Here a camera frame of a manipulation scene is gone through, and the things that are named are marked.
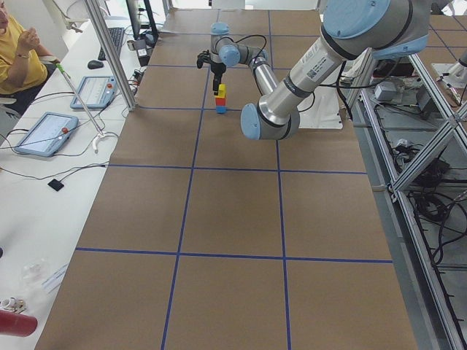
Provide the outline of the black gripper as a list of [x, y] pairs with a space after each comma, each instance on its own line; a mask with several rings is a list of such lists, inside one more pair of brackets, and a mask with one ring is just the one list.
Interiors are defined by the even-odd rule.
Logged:
[[225, 64], [211, 62], [211, 72], [214, 74], [213, 78], [213, 94], [218, 96], [218, 84], [222, 83], [222, 76], [225, 73]]

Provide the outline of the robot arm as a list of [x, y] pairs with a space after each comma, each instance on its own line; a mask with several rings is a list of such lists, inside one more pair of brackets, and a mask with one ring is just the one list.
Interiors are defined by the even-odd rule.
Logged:
[[367, 49], [377, 60], [423, 50], [430, 15], [430, 1], [329, 1], [320, 37], [282, 81], [274, 76], [262, 49], [228, 38], [225, 23], [212, 24], [207, 57], [223, 68], [249, 66], [258, 83], [258, 103], [245, 105], [241, 112], [242, 133], [252, 140], [287, 139], [300, 124], [298, 105], [343, 62]]

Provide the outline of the person raised hand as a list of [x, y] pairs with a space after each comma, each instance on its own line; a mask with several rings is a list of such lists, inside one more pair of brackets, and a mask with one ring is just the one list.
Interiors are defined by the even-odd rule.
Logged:
[[17, 51], [22, 54], [35, 50], [40, 45], [40, 38], [35, 28], [30, 28], [21, 33], [18, 38]]

